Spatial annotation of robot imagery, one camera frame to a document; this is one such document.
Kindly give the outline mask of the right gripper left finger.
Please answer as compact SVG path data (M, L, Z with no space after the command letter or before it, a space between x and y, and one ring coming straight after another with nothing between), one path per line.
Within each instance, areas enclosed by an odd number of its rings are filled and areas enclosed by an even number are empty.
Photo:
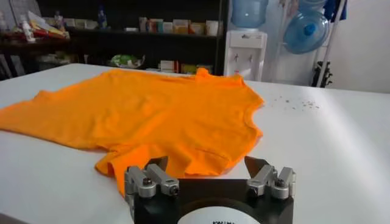
M160 192L175 197L180 192L179 180L166 173L168 156L152 158L144 169L138 166L129 166L124 173L125 197L138 194L142 198L152 198Z

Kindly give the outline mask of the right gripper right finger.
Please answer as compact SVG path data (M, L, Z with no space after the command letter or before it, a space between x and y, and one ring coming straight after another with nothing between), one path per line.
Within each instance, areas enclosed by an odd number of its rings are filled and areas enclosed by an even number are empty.
M265 159L246 156L244 158L250 179L247 180L247 191L251 197L264 195L266 189L271 197L286 200L295 196L296 173L290 167L283 167L280 172Z

